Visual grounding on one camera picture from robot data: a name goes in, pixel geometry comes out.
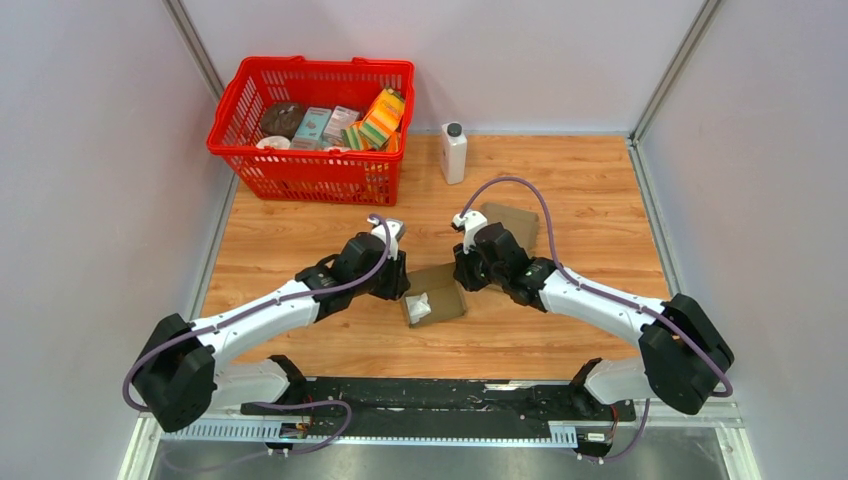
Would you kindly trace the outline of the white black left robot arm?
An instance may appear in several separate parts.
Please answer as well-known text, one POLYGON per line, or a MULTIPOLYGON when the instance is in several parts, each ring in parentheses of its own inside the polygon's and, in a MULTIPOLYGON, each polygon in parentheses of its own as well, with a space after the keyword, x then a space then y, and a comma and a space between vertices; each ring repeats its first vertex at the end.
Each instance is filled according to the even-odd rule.
POLYGON ((125 402, 151 413, 166 432, 179 431, 210 409, 268 402, 291 415, 306 390, 279 360, 235 364, 266 341, 347 309, 360 295, 398 300, 409 289, 402 222, 379 221, 342 251, 299 272, 271 293, 223 314, 192 321, 160 320, 124 379, 125 402))

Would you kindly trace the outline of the brown cardboard box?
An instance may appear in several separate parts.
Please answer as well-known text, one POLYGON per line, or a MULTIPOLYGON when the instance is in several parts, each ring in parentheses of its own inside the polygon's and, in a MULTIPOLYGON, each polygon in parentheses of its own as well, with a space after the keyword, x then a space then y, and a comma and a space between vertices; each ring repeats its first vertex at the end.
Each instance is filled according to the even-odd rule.
POLYGON ((455 280, 453 274, 455 265, 446 263, 416 270, 408 274, 410 288, 400 300, 404 318, 409 328, 421 328, 441 322, 455 320, 464 317, 468 307, 464 297, 464 290, 455 280), (419 295, 426 292, 432 313, 424 317, 417 325, 410 326, 406 314, 404 297, 408 295, 419 295))

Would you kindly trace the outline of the small white plastic packet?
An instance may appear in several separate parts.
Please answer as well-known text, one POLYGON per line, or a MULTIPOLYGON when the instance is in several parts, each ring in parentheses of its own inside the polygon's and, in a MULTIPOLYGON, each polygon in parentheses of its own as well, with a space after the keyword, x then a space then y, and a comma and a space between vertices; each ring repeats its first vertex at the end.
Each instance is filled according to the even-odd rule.
POLYGON ((426 292, 419 295, 405 296, 404 302, 410 326, 419 324, 424 317, 432 313, 429 296, 426 292))

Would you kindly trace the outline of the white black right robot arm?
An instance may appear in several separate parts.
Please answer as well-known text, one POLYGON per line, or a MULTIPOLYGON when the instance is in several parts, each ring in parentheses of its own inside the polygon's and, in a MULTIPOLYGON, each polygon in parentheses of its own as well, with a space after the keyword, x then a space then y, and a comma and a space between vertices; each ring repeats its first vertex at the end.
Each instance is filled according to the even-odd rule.
POLYGON ((625 360, 594 359, 574 376, 570 404, 579 416, 598 417, 623 400, 657 398, 687 415, 724 384, 734 355, 704 310, 678 293, 662 301, 588 280, 544 257, 531 257, 501 223, 456 217, 463 240, 453 248, 455 279, 475 292, 498 286, 519 305, 586 322, 638 349, 625 360))

